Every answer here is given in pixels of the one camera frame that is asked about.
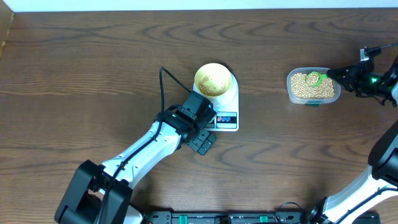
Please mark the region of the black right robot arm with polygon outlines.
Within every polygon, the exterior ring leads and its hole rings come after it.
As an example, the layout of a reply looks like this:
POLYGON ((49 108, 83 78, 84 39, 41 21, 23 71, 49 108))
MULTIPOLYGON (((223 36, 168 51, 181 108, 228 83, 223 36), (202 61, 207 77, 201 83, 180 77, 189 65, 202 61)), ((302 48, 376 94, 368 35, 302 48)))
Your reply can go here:
MULTIPOLYGON (((358 65, 329 70, 327 75, 360 98, 382 98, 397 106, 397 60, 382 76, 373 73, 374 60, 362 56, 358 65)), ((397 196, 397 123, 375 143, 368 166, 342 191, 323 198, 304 223, 353 223, 373 206, 397 196)))

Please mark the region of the green plastic measuring scoop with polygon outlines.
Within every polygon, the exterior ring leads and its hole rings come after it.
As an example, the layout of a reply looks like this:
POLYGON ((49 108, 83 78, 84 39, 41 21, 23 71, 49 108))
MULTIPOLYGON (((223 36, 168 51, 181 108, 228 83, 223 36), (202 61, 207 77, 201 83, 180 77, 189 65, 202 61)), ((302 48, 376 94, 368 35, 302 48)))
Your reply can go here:
POLYGON ((318 72, 311 72, 305 78, 305 83, 310 87, 318 87, 322 84, 324 79, 327 79, 327 74, 321 74, 318 72))

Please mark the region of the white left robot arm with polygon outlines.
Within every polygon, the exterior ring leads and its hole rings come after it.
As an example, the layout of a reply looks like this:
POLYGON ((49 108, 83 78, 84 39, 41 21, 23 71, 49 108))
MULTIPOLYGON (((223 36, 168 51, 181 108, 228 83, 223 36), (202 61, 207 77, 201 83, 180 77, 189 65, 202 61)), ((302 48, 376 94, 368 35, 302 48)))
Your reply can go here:
POLYGON ((75 171, 54 220, 57 223, 141 223, 130 204, 134 187, 163 158, 186 144, 205 155, 216 137, 205 129, 192 137, 167 123, 154 122, 139 140, 116 157, 97 165, 87 160, 75 171))

